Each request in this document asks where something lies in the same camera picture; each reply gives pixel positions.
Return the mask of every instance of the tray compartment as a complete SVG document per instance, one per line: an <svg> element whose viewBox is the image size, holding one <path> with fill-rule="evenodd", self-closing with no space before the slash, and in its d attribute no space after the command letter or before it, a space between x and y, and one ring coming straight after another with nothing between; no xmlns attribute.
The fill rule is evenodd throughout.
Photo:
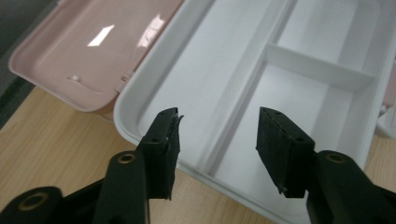
<svg viewBox="0 0 396 224"><path fill-rule="evenodd" d="M305 223L309 219L304 200L288 202L278 194L255 149L260 106L290 117L315 140L316 151L337 150L352 99L353 92L267 65L209 174L286 220Z"/></svg>
<svg viewBox="0 0 396 224"><path fill-rule="evenodd" d="M137 124L139 132L148 129L158 109L177 105L180 114L188 115L180 125L186 148L180 159L207 173L231 128L230 120L257 76L265 39L270 38L287 3L215 3L150 99Z"/></svg>
<svg viewBox="0 0 396 224"><path fill-rule="evenodd" d="M273 44L377 76L392 49L395 10L391 0L298 0Z"/></svg>

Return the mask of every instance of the white organizer box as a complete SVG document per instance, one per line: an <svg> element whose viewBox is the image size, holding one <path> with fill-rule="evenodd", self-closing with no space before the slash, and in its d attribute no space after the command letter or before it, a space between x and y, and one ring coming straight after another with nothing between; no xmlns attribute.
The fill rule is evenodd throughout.
<svg viewBox="0 0 396 224"><path fill-rule="evenodd" d="M396 52L393 0L187 0L120 94L138 144L178 107L179 168L280 223L307 223L255 149L260 106L364 166Z"/></svg>

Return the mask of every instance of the wooden table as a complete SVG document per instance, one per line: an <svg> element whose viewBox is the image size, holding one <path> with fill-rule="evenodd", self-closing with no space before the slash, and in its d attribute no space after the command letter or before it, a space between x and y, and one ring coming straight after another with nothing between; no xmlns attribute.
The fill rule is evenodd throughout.
<svg viewBox="0 0 396 224"><path fill-rule="evenodd" d="M0 131L0 209L28 189L68 195L104 177L117 152L134 149L113 123L81 113L36 88ZM365 172L396 191L396 140L374 137ZM173 200L150 200L151 223L272 223L177 171Z"/></svg>

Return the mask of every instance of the pink container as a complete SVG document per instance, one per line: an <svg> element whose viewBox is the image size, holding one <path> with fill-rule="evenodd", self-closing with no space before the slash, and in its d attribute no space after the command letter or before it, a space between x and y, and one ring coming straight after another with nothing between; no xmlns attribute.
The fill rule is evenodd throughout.
<svg viewBox="0 0 396 224"><path fill-rule="evenodd" d="M14 51L9 68L77 110L111 115L182 2L62 0Z"/></svg>

